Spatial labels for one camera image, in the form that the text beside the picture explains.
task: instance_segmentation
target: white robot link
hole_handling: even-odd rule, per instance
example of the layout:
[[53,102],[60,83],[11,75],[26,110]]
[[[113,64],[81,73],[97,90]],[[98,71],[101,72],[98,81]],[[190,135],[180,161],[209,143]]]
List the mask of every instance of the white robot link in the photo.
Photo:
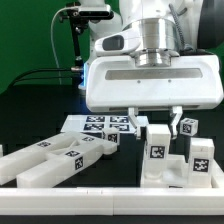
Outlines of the white robot link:
[[70,11],[73,33],[90,27],[79,88],[91,111],[128,111],[139,139],[139,111],[169,110],[175,139],[183,110],[212,109],[223,100],[218,57],[198,49],[209,36],[202,32],[205,11],[218,14],[222,0],[214,8],[207,0],[120,0],[120,15],[104,0],[79,2]]

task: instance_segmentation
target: silver cylindrical joint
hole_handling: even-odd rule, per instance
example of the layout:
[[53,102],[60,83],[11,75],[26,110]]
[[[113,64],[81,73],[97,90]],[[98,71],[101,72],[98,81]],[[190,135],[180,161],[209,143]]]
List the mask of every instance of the silver cylindrical joint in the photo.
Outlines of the silver cylindrical joint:
[[136,66],[170,66],[170,57],[179,56],[176,26],[173,22],[151,18],[136,21],[125,28],[139,29],[141,44],[131,54]]

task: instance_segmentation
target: black cable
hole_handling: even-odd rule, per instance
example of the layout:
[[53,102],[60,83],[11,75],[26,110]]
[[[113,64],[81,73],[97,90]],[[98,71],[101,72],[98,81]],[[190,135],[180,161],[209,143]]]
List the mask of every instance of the black cable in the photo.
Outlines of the black cable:
[[21,78],[30,75],[30,74],[34,74],[34,73],[41,73],[41,72],[71,72],[71,68],[40,68],[40,69],[34,69],[34,70],[30,70],[27,72],[24,72],[20,75],[18,75],[9,85],[8,88],[14,86],[14,84],[16,83],[16,81],[20,80]]
[[[60,77],[60,78],[62,78],[62,79],[72,79],[72,78],[74,78],[74,76],[67,76],[67,77],[63,76],[63,77]],[[17,82],[30,81],[30,80],[43,80],[43,79],[58,79],[58,76],[18,79],[18,80],[14,81],[14,84],[16,84]]]
[[184,34],[183,34],[183,30],[182,30],[182,27],[180,25],[180,21],[179,21],[179,17],[178,17],[178,14],[177,12],[175,11],[174,9],[174,6],[172,4],[169,4],[169,8],[170,8],[170,11],[171,11],[171,14],[173,16],[173,19],[174,19],[174,22],[175,22],[175,25],[176,25],[176,28],[177,28],[177,31],[179,33],[179,37],[180,37],[180,42],[181,42],[181,47],[182,47],[182,51],[188,51],[188,50],[192,50],[193,47],[189,44],[186,44],[185,42],[185,38],[184,38]]

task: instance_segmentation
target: white block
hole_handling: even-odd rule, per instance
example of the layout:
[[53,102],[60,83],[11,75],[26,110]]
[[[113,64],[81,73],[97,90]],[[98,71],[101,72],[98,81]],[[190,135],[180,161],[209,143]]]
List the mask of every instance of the white block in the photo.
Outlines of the white block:
[[194,136],[198,132],[198,120],[185,118],[180,122],[180,134]]
[[96,138],[90,135],[85,135],[78,133],[76,136],[76,140],[78,141],[78,144],[99,144],[103,146],[103,154],[105,155],[110,155],[114,152],[117,151],[117,144],[114,142],[109,142],[107,140],[101,139],[101,138]]
[[212,187],[224,188],[224,173],[217,162],[213,161],[212,167]]
[[188,174],[189,186],[211,186],[214,149],[212,139],[191,139]]
[[102,130],[102,139],[120,145],[120,132],[117,128],[104,128]]
[[0,158],[3,157],[3,148],[2,145],[0,145]]
[[146,135],[144,174],[147,178],[160,178],[167,166],[171,134],[167,125],[149,124]]
[[95,163],[102,154],[103,146],[98,144],[71,147],[63,154],[19,174],[17,187],[54,187]]
[[0,158],[0,185],[15,179],[16,175],[25,170],[44,162],[46,153],[69,147],[75,140],[75,135],[76,132],[61,133]]

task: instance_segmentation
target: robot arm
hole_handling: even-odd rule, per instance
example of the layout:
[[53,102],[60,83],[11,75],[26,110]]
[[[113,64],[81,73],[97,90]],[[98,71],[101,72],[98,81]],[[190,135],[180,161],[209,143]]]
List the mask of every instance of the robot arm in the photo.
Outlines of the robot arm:
[[204,1],[119,3],[122,31],[95,42],[87,106],[129,111],[137,129],[129,108],[169,110],[175,138],[182,110],[212,109],[223,100],[218,58],[195,50]]

